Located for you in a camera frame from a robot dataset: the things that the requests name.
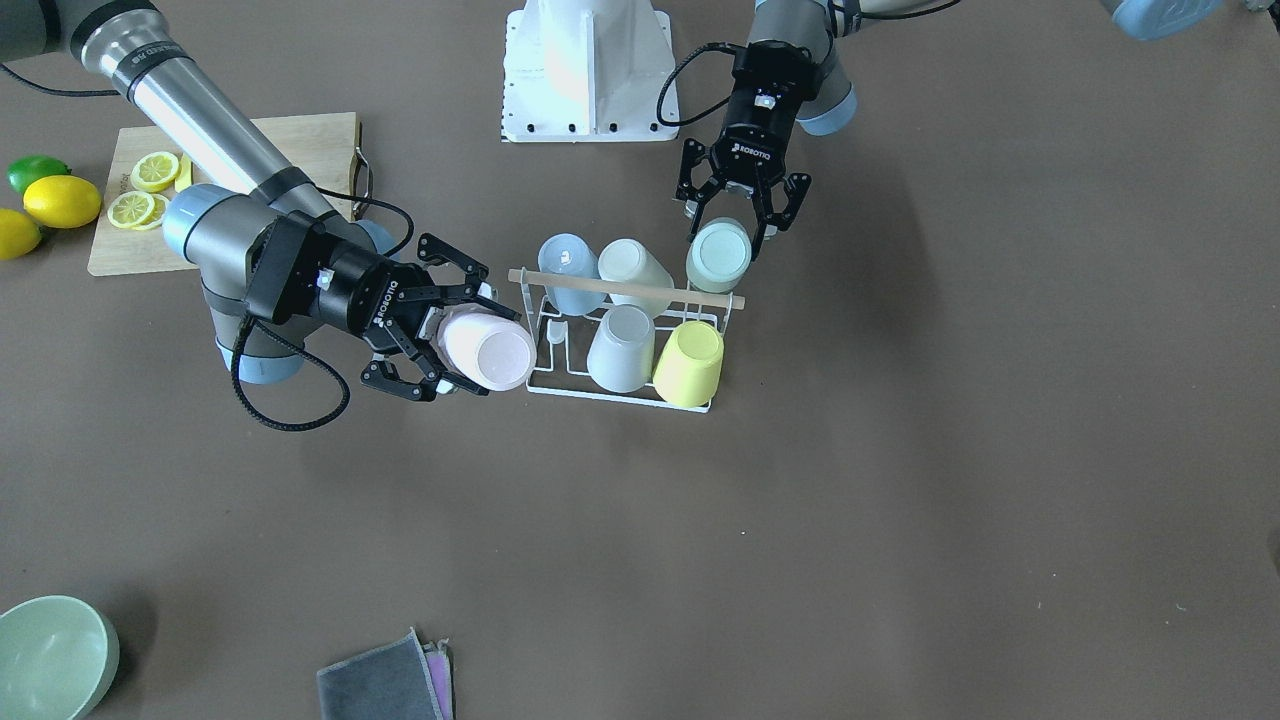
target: cable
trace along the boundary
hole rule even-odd
[[[668,120],[662,117],[662,106],[667,100],[667,91],[671,90],[671,83],[676,82],[676,76],[680,74],[680,70],[684,70],[685,67],[689,65],[689,63],[692,63],[703,53],[716,51],[716,53],[723,53],[726,55],[737,55],[739,51],[741,50],[746,49],[742,47],[741,45],[733,45],[732,42],[708,42],[707,45],[703,45],[698,50],[694,50],[687,58],[681,60],[680,64],[676,65],[676,69],[671,70],[671,74],[667,76],[667,81],[662,83],[662,90],[658,92],[658,122],[668,128],[682,128],[685,126],[696,123],[698,120],[705,118],[707,115],[710,115],[716,110],[719,110],[721,108],[727,105],[730,97],[732,96],[721,100],[716,105],[708,108],[707,110],[703,110],[701,113],[694,115],[692,118],[686,118],[684,120],[681,119]]]
[[[923,10],[914,10],[911,13],[890,14],[890,13],[863,13],[864,20],[909,20],[911,18],[923,18],[924,15],[932,15],[933,13],[941,13],[947,8],[954,8],[960,4],[960,0],[947,0],[941,5],[934,5],[932,8],[925,8]]]
[[[319,366],[325,373],[329,373],[329,375],[333,379],[338,380],[338,387],[342,388],[342,400],[338,401],[338,406],[330,410],[328,415],[311,420],[310,423],[282,423],[279,420],[273,420],[271,418],[268,418],[261,411],[259,411],[257,407],[253,407],[253,404],[250,401],[248,396],[244,395],[244,388],[241,386],[241,379],[239,379],[241,356],[244,355],[244,345],[248,342],[248,336],[250,333],[253,332],[253,328],[257,328],[266,337],[274,340],[275,342],[283,345],[284,347],[292,350],[293,352],[297,352],[306,361]],[[300,433],[306,430],[314,430],[323,425],[328,425],[330,421],[338,418],[338,415],[342,415],[342,413],[347,409],[347,404],[351,402],[351,387],[347,386],[347,380],[342,379],[342,375],[338,374],[338,370],[333,369],[333,365],[329,365],[324,360],[316,357],[315,355],[311,355],[306,350],[302,350],[297,345],[280,337],[266,325],[261,324],[257,318],[250,314],[246,314],[244,318],[241,320],[239,332],[236,334],[236,345],[234,347],[232,347],[232,389],[236,392],[236,397],[241,401],[241,405],[244,406],[244,410],[255,420],[262,423],[264,425],[271,428],[273,430],[280,430],[285,433]]]
[[[404,240],[399,241],[399,243],[396,247],[392,247],[390,250],[388,250],[387,252],[384,252],[383,254],[384,258],[394,258],[397,252],[399,252],[401,250],[404,250],[404,247],[410,242],[412,242],[412,240],[413,240],[413,218],[411,218],[408,215],[408,213],[406,213],[404,210],[401,210],[396,205],[392,205],[390,202],[387,202],[385,200],[374,200],[372,197],[360,197],[358,195],[347,195],[344,192],[334,192],[332,190],[325,190],[323,187],[316,187],[316,190],[320,191],[320,195],[328,195],[329,197],[337,197],[338,200],[351,200],[352,202],[367,202],[367,204],[375,205],[378,208],[385,208],[385,209],[388,209],[388,210],[398,214],[401,218],[404,218],[404,224],[406,224]]]
[[[106,97],[109,95],[114,95],[116,97],[120,96],[120,94],[114,90],[55,90],[52,87],[45,87],[40,83],[31,82],[29,79],[10,70],[9,65],[0,64],[0,70],[4,70],[5,74],[8,74],[13,79],[20,82],[22,85],[26,85],[32,90],[38,90],[46,95],[56,95],[58,97]]]

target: wooden handle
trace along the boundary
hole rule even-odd
[[[703,305],[707,307],[730,307],[742,310],[746,307],[746,299],[741,295],[717,295],[714,292],[699,292],[696,290],[667,290],[649,284],[616,283],[591,278],[576,278],[573,275],[557,275],[553,273],[538,273],[529,269],[512,268],[507,270],[507,279],[520,284],[540,284],[543,287],[563,287],[567,290],[585,290],[588,292],[612,292],[614,295],[631,295],[646,300],[666,300],[689,305]]]

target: mint green cup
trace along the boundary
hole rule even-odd
[[[0,717],[79,720],[111,687],[115,628],[88,603],[60,594],[0,615]]]

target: lemon slice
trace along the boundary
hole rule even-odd
[[[183,154],[178,158],[178,177],[173,178],[173,188],[182,192],[191,187],[191,158]]]
[[[136,231],[154,231],[160,227],[164,222],[164,211],[169,209],[169,199],[164,195],[151,193],[152,200],[156,201],[156,209],[151,211],[151,217],[142,220],[141,224],[133,225],[132,229]]]
[[[151,219],[156,210],[156,199],[150,192],[131,190],[120,195],[106,208],[106,219],[120,229],[141,225]]]
[[[145,192],[160,192],[178,177],[178,156],[173,152],[151,152],[133,165],[129,182]]]

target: white plastic base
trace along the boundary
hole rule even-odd
[[[648,0],[529,0],[507,17],[502,137],[511,142],[652,142],[658,91],[675,68],[671,18]],[[677,119],[671,86],[663,117]]]

